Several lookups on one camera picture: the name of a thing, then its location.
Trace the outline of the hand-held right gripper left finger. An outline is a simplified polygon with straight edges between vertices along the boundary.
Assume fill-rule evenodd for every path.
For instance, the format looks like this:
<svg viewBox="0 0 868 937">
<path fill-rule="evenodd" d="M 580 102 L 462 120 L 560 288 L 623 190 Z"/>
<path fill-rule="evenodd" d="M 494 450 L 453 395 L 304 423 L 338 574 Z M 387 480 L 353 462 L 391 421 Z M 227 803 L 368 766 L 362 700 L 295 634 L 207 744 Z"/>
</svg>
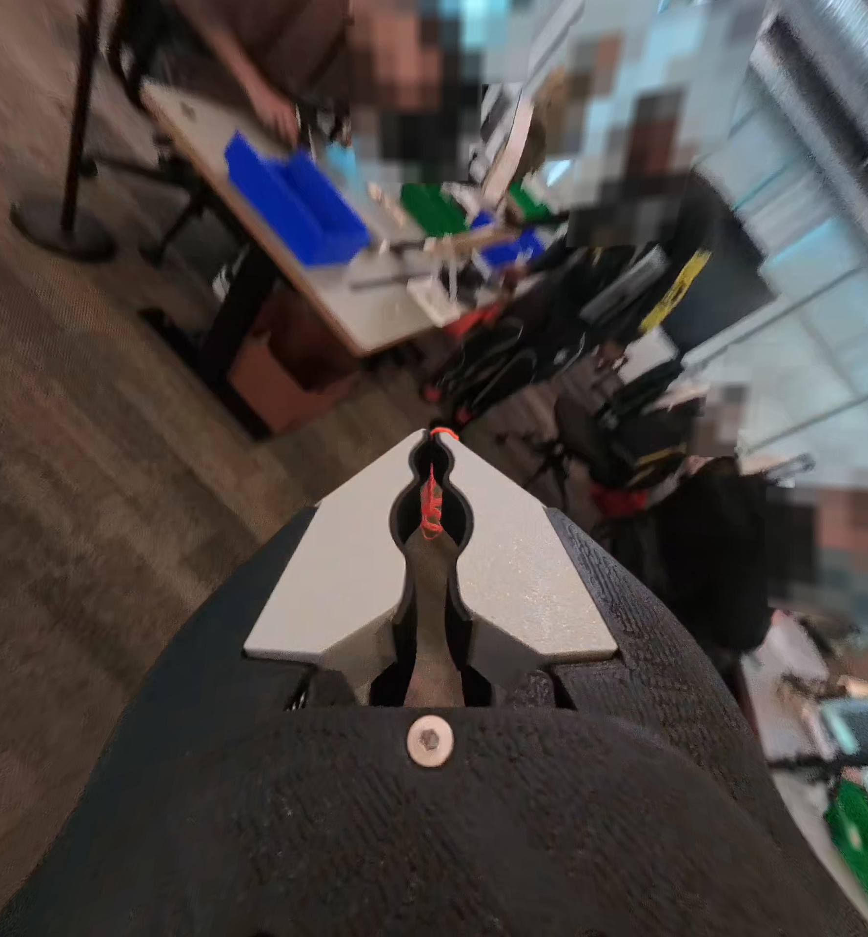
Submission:
<svg viewBox="0 0 868 937">
<path fill-rule="evenodd" d="M 410 679 L 415 589 L 396 530 L 396 506 L 417 482 L 417 430 L 317 505 L 244 641 L 252 659 L 342 673 L 354 689 L 391 667 Z"/>
</svg>

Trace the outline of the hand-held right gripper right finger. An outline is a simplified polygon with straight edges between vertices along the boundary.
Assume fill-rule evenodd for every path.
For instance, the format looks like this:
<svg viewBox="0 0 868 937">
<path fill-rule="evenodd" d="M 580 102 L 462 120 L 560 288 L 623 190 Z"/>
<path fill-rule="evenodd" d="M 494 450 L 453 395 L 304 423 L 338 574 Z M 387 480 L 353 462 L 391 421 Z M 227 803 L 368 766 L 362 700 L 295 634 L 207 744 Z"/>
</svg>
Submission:
<svg viewBox="0 0 868 937">
<path fill-rule="evenodd" d="M 545 506 L 450 434 L 436 440 L 471 523 L 456 560 L 469 665 L 490 682 L 515 682 L 550 665 L 613 659 L 615 638 Z"/>
</svg>

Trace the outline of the cardboard box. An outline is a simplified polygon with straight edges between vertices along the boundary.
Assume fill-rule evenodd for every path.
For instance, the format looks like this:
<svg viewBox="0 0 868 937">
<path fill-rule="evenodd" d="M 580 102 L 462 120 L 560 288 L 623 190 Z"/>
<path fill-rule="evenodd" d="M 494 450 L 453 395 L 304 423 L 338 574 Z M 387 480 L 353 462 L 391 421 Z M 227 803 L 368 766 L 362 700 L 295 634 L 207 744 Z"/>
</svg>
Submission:
<svg viewBox="0 0 868 937">
<path fill-rule="evenodd" d="M 299 293 L 276 288 L 229 369 L 229 383 L 271 435 L 325 415 L 351 391 L 360 363 Z"/>
</svg>

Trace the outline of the red orange object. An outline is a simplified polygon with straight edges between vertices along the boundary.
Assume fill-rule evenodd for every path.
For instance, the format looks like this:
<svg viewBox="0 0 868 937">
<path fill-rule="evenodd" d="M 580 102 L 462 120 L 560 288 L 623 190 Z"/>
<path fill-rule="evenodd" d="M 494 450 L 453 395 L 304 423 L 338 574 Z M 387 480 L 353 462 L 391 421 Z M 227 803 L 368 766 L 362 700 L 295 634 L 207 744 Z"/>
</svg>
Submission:
<svg viewBox="0 0 868 937">
<path fill-rule="evenodd" d="M 458 319 L 440 328 L 440 334 L 453 343 L 465 341 L 477 331 L 494 327 L 510 302 L 508 295 L 501 295 L 484 306 L 464 312 Z"/>
</svg>

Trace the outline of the grey work table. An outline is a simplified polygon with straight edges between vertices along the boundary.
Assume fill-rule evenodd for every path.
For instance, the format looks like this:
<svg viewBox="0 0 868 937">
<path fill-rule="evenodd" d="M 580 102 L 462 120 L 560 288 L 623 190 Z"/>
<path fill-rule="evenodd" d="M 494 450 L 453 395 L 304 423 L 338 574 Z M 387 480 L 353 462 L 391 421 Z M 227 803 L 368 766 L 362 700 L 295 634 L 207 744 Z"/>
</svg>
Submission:
<svg viewBox="0 0 868 937">
<path fill-rule="evenodd" d="M 385 190 L 299 151 L 280 152 L 238 111 L 147 82 L 143 98 L 178 153 L 249 241 L 211 325 L 189 334 L 157 308 L 146 323 L 254 440 L 310 422 L 348 391 L 359 363 L 451 326 L 448 258 Z"/>
</svg>

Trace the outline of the small blue parts bin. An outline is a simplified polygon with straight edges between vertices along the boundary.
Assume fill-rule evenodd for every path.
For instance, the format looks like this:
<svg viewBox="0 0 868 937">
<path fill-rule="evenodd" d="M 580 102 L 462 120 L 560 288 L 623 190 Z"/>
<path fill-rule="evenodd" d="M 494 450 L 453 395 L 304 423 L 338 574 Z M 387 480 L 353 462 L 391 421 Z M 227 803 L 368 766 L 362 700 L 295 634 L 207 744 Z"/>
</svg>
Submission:
<svg viewBox="0 0 868 937">
<path fill-rule="evenodd" d="M 505 268 L 528 263 L 545 252 L 546 241 L 538 228 L 521 229 L 515 237 L 490 244 L 471 255 L 474 267 L 484 276 L 497 275 Z"/>
</svg>

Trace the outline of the white tilted stand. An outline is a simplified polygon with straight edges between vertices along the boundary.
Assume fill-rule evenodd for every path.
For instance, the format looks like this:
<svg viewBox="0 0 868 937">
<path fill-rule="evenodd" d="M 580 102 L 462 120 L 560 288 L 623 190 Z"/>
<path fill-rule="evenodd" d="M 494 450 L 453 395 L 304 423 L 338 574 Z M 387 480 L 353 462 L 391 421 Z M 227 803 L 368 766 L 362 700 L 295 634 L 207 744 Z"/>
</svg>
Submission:
<svg viewBox="0 0 868 937">
<path fill-rule="evenodd" d="M 502 272 L 484 276 L 472 264 L 472 253 L 490 244 L 510 240 L 527 227 L 492 222 L 442 238 L 421 236 L 383 240 L 370 251 L 371 255 L 390 257 L 401 264 L 408 255 L 421 255 L 428 259 L 429 267 L 412 271 L 401 265 L 393 273 L 356 279 L 347 287 L 353 291 L 369 291 L 403 286 L 429 322 L 440 329 L 474 309 L 482 297 L 493 296 L 499 288 Z M 554 230 L 541 225 L 534 227 L 540 230 L 547 247 Z"/>
</svg>

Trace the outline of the green parts bin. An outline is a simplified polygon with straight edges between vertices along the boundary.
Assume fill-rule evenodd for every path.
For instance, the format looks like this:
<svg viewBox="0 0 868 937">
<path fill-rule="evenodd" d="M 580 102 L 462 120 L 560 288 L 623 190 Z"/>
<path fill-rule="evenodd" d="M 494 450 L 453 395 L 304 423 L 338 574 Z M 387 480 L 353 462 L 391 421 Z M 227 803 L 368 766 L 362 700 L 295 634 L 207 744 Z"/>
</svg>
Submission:
<svg viewBox="0 0 868 937">
<path fill-rule="evenodd" d="M 442 238 L 468 230 L 465 210 L 439 183 L 404 183 L 400 202 L 428 237 Z"/>
<path fill-rule="evenodd" d="M 523 182 L 512 183 L 508 189 L 507 207 L 511 214 L 525 225 L 543 224 L 554 217 L 554 212 L 535 197 Z"/>
</svg>

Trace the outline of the large blue parts bin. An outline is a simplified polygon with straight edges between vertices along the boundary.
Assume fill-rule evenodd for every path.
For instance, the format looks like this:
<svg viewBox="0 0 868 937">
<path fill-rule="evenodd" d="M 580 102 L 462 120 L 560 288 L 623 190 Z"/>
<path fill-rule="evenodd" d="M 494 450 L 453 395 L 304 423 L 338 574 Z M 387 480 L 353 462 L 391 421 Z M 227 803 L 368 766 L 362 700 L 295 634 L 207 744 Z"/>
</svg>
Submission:
<svg viewBox="0 0 868 937">
<path fill-rule="evenodd" d="M 224 152 L 229 181 L 300 264 L 349 264 L 371 234 L 333 182 L 304 152 L 266 156 L 235 132 Z"/>
</svg>

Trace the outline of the green tray bin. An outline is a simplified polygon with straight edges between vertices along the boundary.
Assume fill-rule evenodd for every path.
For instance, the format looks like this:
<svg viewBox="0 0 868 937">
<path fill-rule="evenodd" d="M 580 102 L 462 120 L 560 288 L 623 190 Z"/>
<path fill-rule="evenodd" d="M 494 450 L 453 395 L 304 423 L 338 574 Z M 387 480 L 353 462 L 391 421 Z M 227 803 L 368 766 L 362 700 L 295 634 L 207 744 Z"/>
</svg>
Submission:
<svg viewBox="0 0 868 937">
<path fill-rule="evenodd" d="M 868 793 L 840 779 L 828 794 L 824 814 L 833 845 L 868 896 Z"/>
</svg>

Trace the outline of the black stool chair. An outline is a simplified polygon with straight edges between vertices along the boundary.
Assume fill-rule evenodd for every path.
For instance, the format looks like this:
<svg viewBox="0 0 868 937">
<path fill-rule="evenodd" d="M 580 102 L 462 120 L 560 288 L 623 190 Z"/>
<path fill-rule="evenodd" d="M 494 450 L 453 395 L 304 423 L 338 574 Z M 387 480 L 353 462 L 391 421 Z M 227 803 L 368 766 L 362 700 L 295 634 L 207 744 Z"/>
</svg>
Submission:
<svg viewBox="0 0 868 937">
<path fill-rule="evenodd" d="M 173 29 L 168 2 L 118 2 L 107 45 L 104 53 L 100 53 L 102 7 L 100 1 L 83 2 L 76 17 L 76 78 L 62 193 L 26 196 L 9 210 L 11 223 L 30 243 L 87 263 L 112 259 L 116 242 L 97 217 L 80 208 L 79 190 L 84 178 L 93 178 L 101 166 L 180 188 L 188 187 L 190 178 L 183 159 L 174 154 L 170 141 L 163 135 L 155 136 L 159 156 L 154 167 L 87 151 L 87 125 L 97 60 L 101 55 L 104 57 L 126 99 L 137 111 L 146 113 L 141 101 L 142 87 L 159 50 L 170 43 Z"/>
</svg>

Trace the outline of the black wall screen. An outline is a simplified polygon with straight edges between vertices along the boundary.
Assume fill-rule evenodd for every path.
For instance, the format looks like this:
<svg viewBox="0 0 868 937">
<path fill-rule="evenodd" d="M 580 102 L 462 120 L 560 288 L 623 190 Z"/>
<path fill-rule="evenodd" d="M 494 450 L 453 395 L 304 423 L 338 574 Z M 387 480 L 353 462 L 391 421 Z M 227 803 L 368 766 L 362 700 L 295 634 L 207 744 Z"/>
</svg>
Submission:
<svg viewBox="0 0 868 937">
<path fill-rule="evenodd" d="M 698 172 L 688 179 L 672 250 L 670 284 L 697 250 L 709 253 L 661 325 L 679 355 L 694 351 L 777 298 L 762 274 L 765 254 L 722 194 Z"/>
</svg>

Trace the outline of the silver spiral air duct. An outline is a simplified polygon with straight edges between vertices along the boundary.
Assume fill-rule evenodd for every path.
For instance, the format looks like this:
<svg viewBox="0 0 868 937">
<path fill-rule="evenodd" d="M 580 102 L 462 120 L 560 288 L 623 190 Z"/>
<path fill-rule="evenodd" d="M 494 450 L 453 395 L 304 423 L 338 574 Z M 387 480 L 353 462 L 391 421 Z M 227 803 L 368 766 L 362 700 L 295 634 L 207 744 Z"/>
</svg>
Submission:
<svg viewBox="0 0 868 937">
<path fill-rule="evenodd" d="M 770 2 L 749 64 L 868 247 L 868 1 Z"/>
</svg>

